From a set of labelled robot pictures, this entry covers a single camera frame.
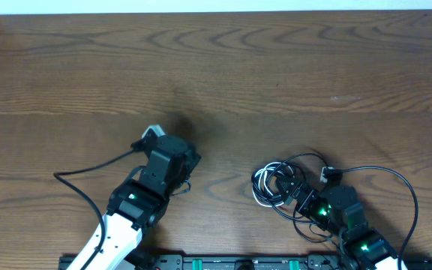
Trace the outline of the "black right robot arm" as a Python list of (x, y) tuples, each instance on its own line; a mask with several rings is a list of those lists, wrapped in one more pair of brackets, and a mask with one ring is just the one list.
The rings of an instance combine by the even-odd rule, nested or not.
[(317, 190), (309, 182), (278, 176), (275, 186), (286, 204), (295, 203), (294, 221), (308, 221), (336, 236), (344, 269), (405, 269), (404, 261), (370, 226), (354, 187), (329, 183)]

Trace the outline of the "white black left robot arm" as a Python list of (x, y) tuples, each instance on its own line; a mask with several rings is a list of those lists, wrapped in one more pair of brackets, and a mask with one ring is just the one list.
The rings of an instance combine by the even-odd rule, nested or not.
[[(130, 171), (110, 194), (103, 214), (85, 193), (63, 179), (64, 176), (98, 170), (138, 152), (145, 154), (148, 163)], [(193, 143), (168, 135), (160, 125), (153, 124), (125, 154), (88, 169), (55, 172), (53, 176), (86, 200), (98, 219), (96, 230), (68, 268), (117, 269), (138, 247), (149, 229), (165, 215), (170, 199), (191, 190), (189, 178), (200, 159)]]

